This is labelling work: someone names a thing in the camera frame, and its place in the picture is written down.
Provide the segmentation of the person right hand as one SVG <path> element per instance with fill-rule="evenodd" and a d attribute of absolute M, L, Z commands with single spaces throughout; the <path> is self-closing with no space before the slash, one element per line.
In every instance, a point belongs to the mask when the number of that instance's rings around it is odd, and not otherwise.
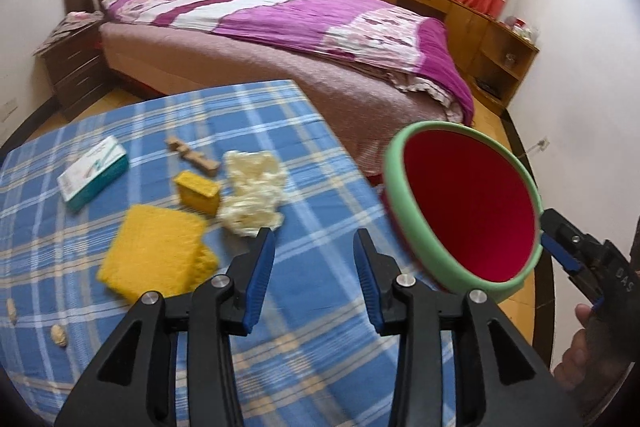
<path fill-rule="evenodd" d="M 587 325 L 591 314 L 590 306 L 582 303 L 576 306 L 575 317 L 582 328 L 575 333 L 570 347 L 565 350 L 560 363 L 553 369 L 554 379 L 565 391 L 574 390 L 586 377 L 589 362 Z"/>

